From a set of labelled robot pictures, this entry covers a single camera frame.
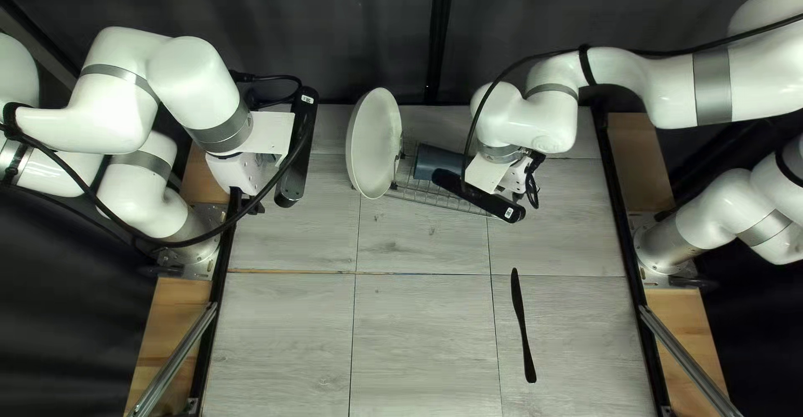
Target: wire dish rack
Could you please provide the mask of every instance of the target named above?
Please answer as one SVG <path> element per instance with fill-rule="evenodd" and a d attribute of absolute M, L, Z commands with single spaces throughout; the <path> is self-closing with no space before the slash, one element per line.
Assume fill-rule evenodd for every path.
<path fill-rule="evenodd" d="M 394 181 L 385 196 L 497 219 L 496 216 L 457 197 L 429 180 L 417 180 L 414 178 L 415 155 L 418 152 L 417 142 L 403 143 L 401 150 L 403 154 L 400 155 L 401 159 L 394 174 Z"/>

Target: wooden board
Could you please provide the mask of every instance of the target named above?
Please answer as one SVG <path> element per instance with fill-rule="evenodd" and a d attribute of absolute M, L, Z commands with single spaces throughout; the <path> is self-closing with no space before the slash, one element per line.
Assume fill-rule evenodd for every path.
<path fill-rule="evenodd" d="M 671 330 L 719 389 L 728 393 L 699 290 L 647 289 L 645 292 L 650 309 Z M 667 380 L 672 409 L 677 416 L 719 417 L 702 392 L 660 343 L 658 354 L 661 357 L 663 376 Z"/>
<path fill-rule="evenodd" d="M 628 211 L 675 206 L 655 127 L 646 114 L 609 114 L 608 135 Z M 698 289 L 645 289 L 647 303 L 705 372 L 728 393 Z M 677 361 L 658 344 L 672 408 L 678 417 L 718 417 Z"/>
<path fill-rule="evenodd" d="M 189 148 L 184 169 L 182 190 L 179 193 L 188 203 L 228 204 L 229 194 L 221 188 L 206 166 L 206 153 L 197 144 Z"/>
<path fill-rule="evenodd" d="M 356 277 L 351 416 L 500 416 L 488 276 Z"/>
<path fill-rule="evenodd" d="M 538 380 L 524 378 L 509 276 L 493 276 L 505 417 L 646 417 L 654 413 L 624 277 L 521 276 Z"/>
<path fill-rule="evenodd" d="M 348 415 L 354 276 L 231 273 L 206 417 Z"/>
<path fill-rule="evenodd" d="M 207 281 L 159 278 L 128 392 L 126 413 L 165 364 L 189 327 L 203 313 L 211 286 L 212 283 Z M 184 409 L 192 385 L 196 354 L 197 347 L 184 360 L 152 416 L 178 414 Z"/>
<path fill-rule="evenodd" d="M 608 138 L 628 211 L 674 207 L 667 166 L 650 118 L 643 113 L 611 113 Z"/>

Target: gray tile floor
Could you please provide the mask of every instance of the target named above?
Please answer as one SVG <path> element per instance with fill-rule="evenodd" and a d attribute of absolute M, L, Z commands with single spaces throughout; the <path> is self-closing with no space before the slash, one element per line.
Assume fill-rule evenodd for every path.
<path fill-rule="evenodd" d="M 459 132 L 465 108 L 445 108 L 403 107 L 406 133 Z M 538 169 L 541 209 L 511 226 L 361 198 L 336 154 L 348 111 L 327 111 L 304 200 L 238 225 L 230 267 L 260 272 L 227 277 L 205 415 L 654 415 L 588 115 Z"/>

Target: table surface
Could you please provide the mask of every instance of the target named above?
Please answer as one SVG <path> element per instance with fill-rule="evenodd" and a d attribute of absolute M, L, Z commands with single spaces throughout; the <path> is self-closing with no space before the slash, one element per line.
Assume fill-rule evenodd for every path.
<path fill-rule="evenodd" d="M 316 126 L 313 153 L 318 155 L 342 154 L 345 122 L 348 120 L 350 107 L 332 105 L 328 108 L 321 108 L 320 112 L 326 113 L 329 117 L 318 118 L 319 125 Z M 402 107 L 402 112 L 403 115 L 407 114 L 407 121 L 412 120 L 412 123 L 408 124 L 410 128 L 406 127 L 406 136 L 412 132 L 413 136 L 418 135 L 420 139 L 425 133 L 431 132 L 432 127 L 428 127 L 427 124 L 438 123 L 447 124 L 450 127 L 451 137 L 447 136 L 445 140 L 443 138 L 440 140 L 440 144 L 445 148 L 458 148 L 465 136 L 464 121 L 453 117 L 455 112 L 450 111 L 448 107 Z M 660 157 L 660 150 L 657 147 L 655 130 L 649 125 L 649 122 L 645 124 L 645 120 L 647 120 L 645 115 L 617 116 L 611 116 L 610 137 L 612 145 L 614 145 L 614 155 L 623 194 L 629 209 L 637 207 L 638 210 L 662 210 L 667 206 L 671 207 L 671 192 L 666 178 L 666 170 L 663 168 Z M 627 152 L 634 152 L 634 149 L 642 154 L 627 154 Z M 588 118 L 581 120 L 577 146 L 573 150 L 575 152 L 568 153 L 567 157 L 598 156 L 598 147 L 595 145 L 593 130 Z M 638 177 L 644 177 L 637 172 L 639 169 L 650 171 L 652 175 L 648 181 L 637 180 Z M 633 191 L 633 184 L 637 188 L 635 191 Z M 188 160 L 182 196 L 188 202 L 224 203 L 228 199 L 228 195 L 217 186 L 206 168 L 202 152 L 195 146 Z M 140 360 L 137 362 L 129 395 L 129 405 L 136 401 L 136 398 L 158 371 L 159 366 L 183 337 L 186 328 L 189 328 L 197 315 L 202 312 L 209 296 L 209 289 L 210 283 L 208 282 L 160 279 L 141 348 Z M 657 315 L 708 374 L 724 388 L 716 349 L 711 340 L 708 320 L 705 317 L 705 310 L 698 291 L 696 289 L 649 290 L 647 296 L 650 306 Z M 675 361 L 668 356 L 665 350 L 659 349 L 659 352 L 673 408 L 678 415 L 715 415 L 705 398 L 689 382 L 683 371 L 679 370 Z M 194 357 L 190 357 L 160 404 L 159 409 L 163 411 L 163 414 L 176 413 L 181 410 L 189 393 L 193 369 Z"/>

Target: white robotic arm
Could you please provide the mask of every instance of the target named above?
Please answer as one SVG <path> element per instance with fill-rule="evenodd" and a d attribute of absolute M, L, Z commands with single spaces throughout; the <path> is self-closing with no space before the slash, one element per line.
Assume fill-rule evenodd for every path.
<path fill-rule="evenodd" d="M 0 34 L 0 63 L 4 124 L 8 126 L 13 116 L 22 133 L 55 149 L 55 155 L 86 183 L 97 175 L 104 154 L 111 154 L 97 191 L 99 200 L 127 225 L 167 243 L 197 237 L 212 227 L 166 187 L 176 145 L 151 131 L 160 102 L 206 150 L 213 175 L 226 191 L 238 186 L 246 194 L 257 194 L 269 178 L 262 156 L 272 153 L 283 160 L 297 135 L 294 113 L 249 112 L 220 55 L 199 38 L 168 38 L 120 27 L 102 30 L 69 104 L 61 109 L 35 107 L 35 63 L 19 42 L 5 34 Z M 317 95 L 311 88 L 302 91 L 306 107 L 301 110 L 311 114 L 302 119 L 309 123 L 314 121 Z M 5 105 L 10 102 L 25 106 Z M 14 139 L 3 137 L 0 179 L 59 196 L 83 193 L 43 151 Z M 290 175 L 296 180 L 297 200 L 304 176 Z M 283 205 L 294 202 L 285 199 Z M 218 239 L 173 248 L 170 261 L 206 264 Z"/>
<path fill-rule="evenodd" d="M 803 13 L 803 0 L 749 0 L 733 16 L 728 31 L 749 31 L 798 13 Z M 610 47 L 588 49 L 587 55 L 596 82 L 635 92 L 658 128 L 756 119 L 803 107 L 801 22 L 719 49 L 667 59 L 646 59 Z M 477 121 L 479 155 L 467 169 L 467 182 L 494 192 L 512 164 L 493 161 L 492 152 L 499 148 L 569 150 L 577 132 L 578 91 L 587 85 L 576 51 L 537 63 L 527 76 L 524 95 L 500 83 Z M 472 114 L 489 86 L 474 94 Z"/>

